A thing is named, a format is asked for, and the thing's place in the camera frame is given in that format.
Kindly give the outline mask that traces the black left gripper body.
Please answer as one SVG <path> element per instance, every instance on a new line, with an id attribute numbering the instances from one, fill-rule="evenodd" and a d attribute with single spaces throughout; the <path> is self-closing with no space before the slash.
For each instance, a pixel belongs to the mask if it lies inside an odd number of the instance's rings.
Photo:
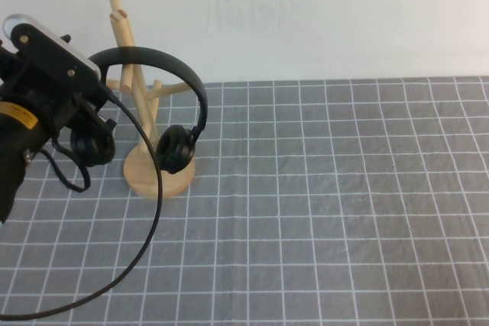
<path id="1" fill-rule="evenodd" d="M 111 99 L 111 92 L 80 65 L 66 65 L 70 56 L 30 59 L 18 51 L 1 50 L 1 139 L 49 140 L 65 127 L 77 137 L 111 140 L 77 131 L 80 102 L 96 111 Z"/>

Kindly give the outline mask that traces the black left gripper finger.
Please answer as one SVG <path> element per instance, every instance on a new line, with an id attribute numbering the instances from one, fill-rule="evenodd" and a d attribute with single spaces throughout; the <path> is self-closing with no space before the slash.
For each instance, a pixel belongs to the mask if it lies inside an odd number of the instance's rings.
<path id="1" fill-rule="evenodd" d="M 88 102 L 80 102 L 78 120 L 77 131 L 94 136 L 112 136 L 117 124 L 111 118 L 104 119 L 99 116 L 97 111 Z"/>

